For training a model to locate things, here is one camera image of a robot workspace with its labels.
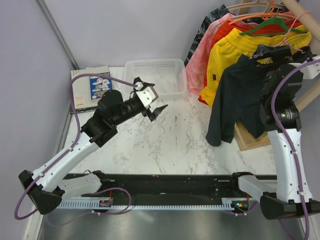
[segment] red garment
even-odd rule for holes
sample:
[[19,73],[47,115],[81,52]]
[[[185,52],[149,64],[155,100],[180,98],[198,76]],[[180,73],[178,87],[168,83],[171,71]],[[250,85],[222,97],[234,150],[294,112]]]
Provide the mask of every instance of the red garment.
[[[247,27],[247,26],[243,26],[243,25],[239,25],[237,23],[233,23],[232,25],[230,25],[229,23],[231,22],[231,20],[227,20],[221,27],[219,27],[219,29],[217,30],[217,32],[215,33],[213,40],[211,42],[211,46],[210,49],[213,48],[213,46],[222,38],[224,38],[225,36],[227,36],[232,29],[237,28],[239,29],[241,32],[245,32],[251,29],[254,29],[254,27]],[[285,24],[288,27],[291,27],[291,25],[294,23],[294,19],[290,19],[285,21]],[[299,26],[301,26],[302,23],[299,21],[296,21],[295,24],[293,25],[293,28],[297,28]],[[255,31],[253,34],[269,34],[269,33],[282,33],[284,30],[282,29],[282,27],[280,27],[277,24],[270,24],[268,26],[265,26],[257,31]],[[207,72],[204,74],[203,77],[203,85],[204,87],[207,86]],[[207,105],[207,103],[202,100],[201,96],[199,96],[198,100],[204,104]]]

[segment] gray floor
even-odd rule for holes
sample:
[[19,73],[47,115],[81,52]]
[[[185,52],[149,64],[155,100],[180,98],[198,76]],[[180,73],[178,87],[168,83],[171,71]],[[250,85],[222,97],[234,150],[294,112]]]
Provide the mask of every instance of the gray floor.
[[[57,209],[47,217],[61,224],[88,210]],[[298,219],[284,223],[303,239]],[[218,211],[133,210],[122,215],[84,216],[64,227],[43,221],[38,240],[289,240],[277,220],[266,220],[257,206],[247,216]]]

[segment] green hanger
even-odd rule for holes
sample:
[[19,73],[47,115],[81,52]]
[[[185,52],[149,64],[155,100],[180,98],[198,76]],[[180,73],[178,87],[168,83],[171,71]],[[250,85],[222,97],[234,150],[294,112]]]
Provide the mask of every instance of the green hanger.
[[[278,26],[280,26],[281,28],[283,28],[283,32],[275,32],[275,33],[263,33],[263,34],[253,34],[255,31],[262,29],[263,27],[266,27],[268,25],[271,24],[276,24]],[[263,21],[262,23],[260,23],[258,26],[256,26],[254,29],[248,30],[248,31],[244,31],[240,33],[240,36],[243,35],[249,35],[251,37],[257,37],[257,36],[274,36],[274,35],[284,35],[288,32],[288,30],[290,29],[290,27],[288,27],[285,23],[285,21],[282,18],[279,17],[272,17],[269,18],[268,20]],[[292,32],[297,33],[297,34],[305,34],[306,32],[299,30],[299,29],[295,29],[292,28],[291,29]]]

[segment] tabletop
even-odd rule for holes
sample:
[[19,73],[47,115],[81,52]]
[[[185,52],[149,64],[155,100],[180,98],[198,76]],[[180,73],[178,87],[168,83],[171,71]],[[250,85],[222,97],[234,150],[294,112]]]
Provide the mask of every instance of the tabletop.
[[[110,74],[121,79],[124,67],[110,67]],[[115,82],[114,89],[125,87]],[[151,109],[168,104],[154,121],[138,114],[117,126],[118,134],[102,148],[81,161],[71,173],[101,170],[105,174],[226,175],[249,171],[276,174],[271,146],[240,151],[236,140],[213,147],[207,143],[211,108],[187,92],[179,99],[157,100]],[[79,113],[81,125],[93,115]],[[72,116],[66,143],[77,133]]]

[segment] patterned black garment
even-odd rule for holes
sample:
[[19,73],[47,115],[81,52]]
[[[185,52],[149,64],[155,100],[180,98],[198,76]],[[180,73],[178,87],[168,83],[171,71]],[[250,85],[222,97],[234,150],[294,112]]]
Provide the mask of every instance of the patterned black garment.
[[205,32],[207,31],[209,25],[212,22],[222,18],[227,13],[229,13],[227,7],[224,4],[222,4],[219,8],[213,10],[207,16],[205,16],[197,34],[195,35],[193,43],[192,43],[190,50],[188,52],[188,56],[186,57],[186,59],[184,61],[185,66],[187,66],[189,60],[191,59],[192,55],[194,54],[195,50],[197,49],[201,39],[204,37]]

